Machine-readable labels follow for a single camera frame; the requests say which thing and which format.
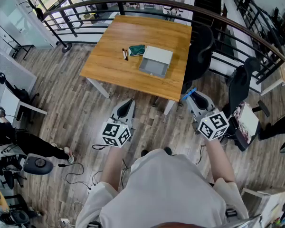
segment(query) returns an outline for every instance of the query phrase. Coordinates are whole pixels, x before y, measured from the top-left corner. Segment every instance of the person in white t-shirt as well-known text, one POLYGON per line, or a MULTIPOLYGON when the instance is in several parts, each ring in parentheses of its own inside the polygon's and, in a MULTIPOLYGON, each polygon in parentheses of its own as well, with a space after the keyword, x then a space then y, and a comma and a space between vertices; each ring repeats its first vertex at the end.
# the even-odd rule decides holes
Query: person in white t-shirt
POLYGON ((247 219, 232 166, 215 139, 206 141, 212 187, 197 167, 171 150, 143 151, 132 166, 127 186, 118 193, 123 148, 111 147, 100 182, 78 215, 76 228, 193 228, 226 224, 226 210, 247 219))

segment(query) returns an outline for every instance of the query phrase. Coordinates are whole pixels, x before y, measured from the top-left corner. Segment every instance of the chair backrest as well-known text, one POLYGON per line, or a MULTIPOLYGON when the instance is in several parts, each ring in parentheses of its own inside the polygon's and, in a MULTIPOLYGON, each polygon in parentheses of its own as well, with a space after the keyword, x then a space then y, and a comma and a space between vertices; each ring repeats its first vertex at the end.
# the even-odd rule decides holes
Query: chair backrest
POLYGON ((208 26, 197 28, 197 37, 190 45, 183 88, 184 94, 191 87, 192 81, 204 75, 209 69, 211 54, 215 49, 213 32, 208 26))
POLYGON ((250 80, 254 71, 261 65, 255 57, 249 57, 244 65, 239 66, 229 85, 229 104, 224 107, 224 114, 229 117, 238 105, 248 97, 250 80))

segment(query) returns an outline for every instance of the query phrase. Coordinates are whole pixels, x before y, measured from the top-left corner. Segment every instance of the person's right arm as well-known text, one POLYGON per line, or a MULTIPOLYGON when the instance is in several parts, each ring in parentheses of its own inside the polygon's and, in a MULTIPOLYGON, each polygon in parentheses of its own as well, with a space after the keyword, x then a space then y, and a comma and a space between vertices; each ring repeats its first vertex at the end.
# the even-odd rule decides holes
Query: person's right arm
POLYGON ((225 182, 235 182, 233 168, 219 140, 205 141, 214 182, 218 178, 224 179, 225 182))

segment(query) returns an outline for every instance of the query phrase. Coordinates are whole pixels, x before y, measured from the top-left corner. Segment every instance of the white desk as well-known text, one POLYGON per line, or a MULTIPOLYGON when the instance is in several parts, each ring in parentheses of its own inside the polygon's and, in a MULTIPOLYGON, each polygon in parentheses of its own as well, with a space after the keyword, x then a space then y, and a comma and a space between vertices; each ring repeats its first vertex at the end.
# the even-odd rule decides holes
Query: white desk
POLYGON ((33 107, 29 104, 26 104, 22 101, 20 101, 7 87, 5 87, 1 101, 0 106, 4 108, 6 115, 12 115, 12 116, 6 116, 6 119, 13 125, 17 126, 17 117, 18 111, 20 106, 24 106, 28 109, 31 109, 35 112, 42 113, 44 115, 47 115, 48 113, 46 111, 40 110, 36 107, 33 107))

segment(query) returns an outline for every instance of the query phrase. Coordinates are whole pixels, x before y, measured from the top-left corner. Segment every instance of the black pen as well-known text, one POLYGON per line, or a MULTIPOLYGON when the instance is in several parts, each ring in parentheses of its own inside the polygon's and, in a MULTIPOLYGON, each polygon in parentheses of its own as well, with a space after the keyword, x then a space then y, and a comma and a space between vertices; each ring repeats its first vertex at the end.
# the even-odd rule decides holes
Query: black pen
POLYGON ((124 58, 124 60, 126 60, 126 56, 125 56, 125 51, 124 51, 124 49, 123 49, 123 58, 124 58))

